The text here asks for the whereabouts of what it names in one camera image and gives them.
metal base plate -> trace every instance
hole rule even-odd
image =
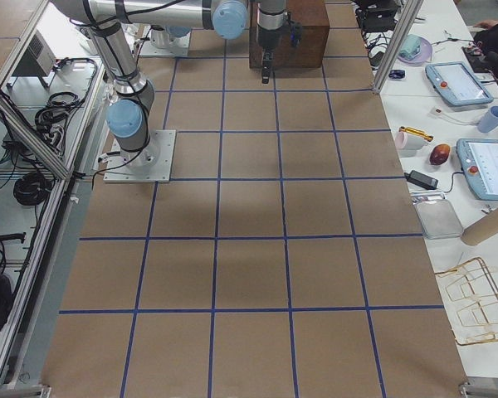
[[[168,48],[157,48],[153,46],[149,41],[145,41],[142,45],[142,50],[140,50],[140,57],[165,57],[165,58],[173,58],[175,56],[188,56],[188,48],[190,47],[190,36],[192,33],[190,32],[185,37],[181,37],[173,42],[173,46]]]
[[[160,147],[159,159],[150,167],[122,166],[125,162],[120,156],[109,159],[107,168],[118,167],[105,173],[103,179],[108,183],[137,183],[137,182],[169,182],[172,172],[173,149],[175,148],[175,130],[154,130],[151,139]],[[113,142],[111,151],[119,151],[120,146]]]

purple plate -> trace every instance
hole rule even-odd
[[[431,60],[433,53],[432,45],[424,37],[419,37],[419,39],[421,39],[421,50],[415,58],[407,60],[406,58],[398,56],[398,59],[409,65],[421,65],[422,63]]]

wooden box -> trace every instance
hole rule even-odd
[[[273,67],[276,69],[321,67],[330,30],[325,0],[288,0],[287,11],[291,12],[293,21],[302,24],[302,39],[299,46],[293,48],[289,36],[282,36],[281,44],[275,50]],[[251,7],[249,30],[250,68],[261,68],[262,61],[262,49],[256,41],[257,13],[258,5],[254,2]]]

hand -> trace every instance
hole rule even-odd
[[[496,19],[486,19],[485,21],[479,21],[474,27],[483,27],[484,29],[491,29],[496,25],[498,21]]]

cardboard tube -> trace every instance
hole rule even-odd
[[[461,240],[470,246],[476,246],[483,240],[489,239],[498,233],[498,208],[485,217],[468,226],[461,236]]]

